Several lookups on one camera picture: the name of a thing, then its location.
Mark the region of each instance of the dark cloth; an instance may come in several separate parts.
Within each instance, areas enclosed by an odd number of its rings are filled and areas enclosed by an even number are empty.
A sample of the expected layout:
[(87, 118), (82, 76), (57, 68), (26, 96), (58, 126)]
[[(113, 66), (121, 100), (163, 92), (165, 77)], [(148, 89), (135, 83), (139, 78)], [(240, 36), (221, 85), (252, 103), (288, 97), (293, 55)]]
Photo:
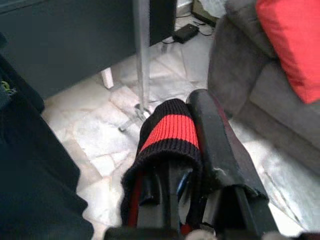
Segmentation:
[[(44, 101), (40, 95), (30, 87), (21, 76), (10, 66), (10, 64), (0, 55), (0, 81), (9, 84), (10, 89), (19, 91), (39, 113), (45, 109)], [(0, 84), (0, 109), (4, 107), (10, 99), (11, 94), (6, 94), (2, 84)]]
[(3, 72), (16, 92), (0, 109), (0, 238), (90, 239), (87, 203), (76, 194), (80, 170), (41, 118), (41, 98)]
[(123, 225), (128, 224), (128, 215), (131, 211), (130, 200), (139, 172), (149, 164), (159, 164), (167, 160), (188, 162), (193, 167), (195, 185), (188, 214), (188, 220), (192, 224), (197, 220), (196, 206), (200, 196), (202, 164), (194, 123), (187, 105), (179, 99), (162, 103), (143, 123), (135, 162), (122, 179)]

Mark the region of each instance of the black and red knit fabric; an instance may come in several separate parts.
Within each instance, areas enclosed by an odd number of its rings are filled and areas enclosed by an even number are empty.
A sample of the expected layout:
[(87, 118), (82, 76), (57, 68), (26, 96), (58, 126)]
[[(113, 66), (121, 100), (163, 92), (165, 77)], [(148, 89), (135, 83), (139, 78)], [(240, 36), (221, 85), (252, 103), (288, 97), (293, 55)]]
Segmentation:
[[(161, 163), (174, 159), (186, 161), (192, 165), (195, 183), (200, 184), (202, 171), (201, 155), (198, 146), (195, 124), (188, 111), (187, 105), (179, 100), (168, 100), (159, 105), (154, 113), (144, 122), (140, 131), (140, 141), (136, 159), (122, 179), (124, 199), (121, 205), (123, 225), (130, 223), (130, 212), (137, 211), (139, 191), (139, 174), (146, 164)], [(196, 211), (195, 204), (199, 199), (199, 187), (194, 186), (191, 208)], [(197, 217), (196, 212), (189, 212), (192, 221)]]

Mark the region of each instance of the marble floor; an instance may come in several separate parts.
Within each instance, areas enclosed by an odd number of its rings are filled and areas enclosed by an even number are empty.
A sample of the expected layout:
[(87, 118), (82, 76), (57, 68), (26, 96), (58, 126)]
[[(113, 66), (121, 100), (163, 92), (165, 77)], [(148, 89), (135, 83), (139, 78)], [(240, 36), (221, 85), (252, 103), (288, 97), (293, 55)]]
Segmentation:
[[(176, 25), (193, 21), (179, 18)], [(212, 31), (207, 26), (200, 30)], [(167, 99), (186, 100), (191, 91), (207, 87), (213, 39), (214, 33), (198, 34), (185, 44), (158, 43), (151, 48), (151, 110)], [(138, 103), (135, 57), (111, 70), (113, 88), (106, 89), (100, 75), (94, 75), (47, 99), (42, 115), (81, 170), (77, 194), (88, 202), (83, 217), (93, 224), (95, 240), (102, 239), (110, 226), (121, 224), (120, 181), (135, 159), (141, 127), (138, 123), (125, 132), (118, 130), (135, 115), (133, 107)], [(319, 231), (319, 177), (237, 119), (230, 124), (252, 157), (281, 233)]]

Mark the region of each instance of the black power adapter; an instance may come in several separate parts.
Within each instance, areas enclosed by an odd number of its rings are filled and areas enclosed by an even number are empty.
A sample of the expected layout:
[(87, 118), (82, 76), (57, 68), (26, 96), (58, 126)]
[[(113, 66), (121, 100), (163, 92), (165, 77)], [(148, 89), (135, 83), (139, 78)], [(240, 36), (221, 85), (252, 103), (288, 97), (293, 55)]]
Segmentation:
[(187, 24), (173, 33), (173, 40), (175, 42), (184, 44), (186, 41), (190, 40), (196, 36), (199, 32), (199, 28), (192, 24)]

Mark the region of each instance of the chrome pole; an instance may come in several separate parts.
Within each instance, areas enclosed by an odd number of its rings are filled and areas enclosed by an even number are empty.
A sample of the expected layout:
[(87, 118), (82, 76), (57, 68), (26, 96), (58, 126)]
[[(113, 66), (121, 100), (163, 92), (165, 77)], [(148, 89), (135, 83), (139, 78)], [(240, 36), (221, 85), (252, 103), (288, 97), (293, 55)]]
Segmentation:
[(150, 0), (133, 0), (134, 38), (140, 111), (149, 108)]

